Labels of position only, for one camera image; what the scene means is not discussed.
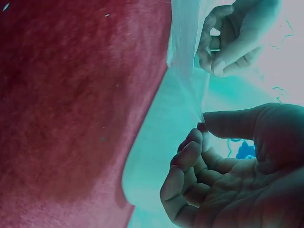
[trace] red fabric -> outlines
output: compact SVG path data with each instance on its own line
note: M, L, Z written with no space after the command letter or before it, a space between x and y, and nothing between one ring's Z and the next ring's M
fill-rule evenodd
M127 226L121 173L166 70L170 24L168 0L0 11L1 228Z

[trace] fabric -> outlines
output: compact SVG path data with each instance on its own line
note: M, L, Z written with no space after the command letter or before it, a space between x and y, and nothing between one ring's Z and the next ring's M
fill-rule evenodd
M0 227L127 226L121 174L166 71L168 1L0 11Z

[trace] human hand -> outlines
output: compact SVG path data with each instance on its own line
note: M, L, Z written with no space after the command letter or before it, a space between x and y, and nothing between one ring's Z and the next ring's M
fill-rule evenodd
M179 146L161 188L170 220L182 228L303 228L304 108L265 104L205 113ZM209 132L253 140L256 158L216 154Z
M216 76L236 75L252 67L279 16L281 1L236 0L232 6L215 7L204 21L198 48L200 66ZM212 28L220 35L211 36Z

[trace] plastic sheet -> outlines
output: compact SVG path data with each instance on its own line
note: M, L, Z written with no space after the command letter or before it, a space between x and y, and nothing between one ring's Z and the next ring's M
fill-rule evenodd
M191 75L204 19L210 0L172 0L172 70L180 82L181 90L197 121L202 121L202 103L195 91ZM206 81L205 96L209 80Z

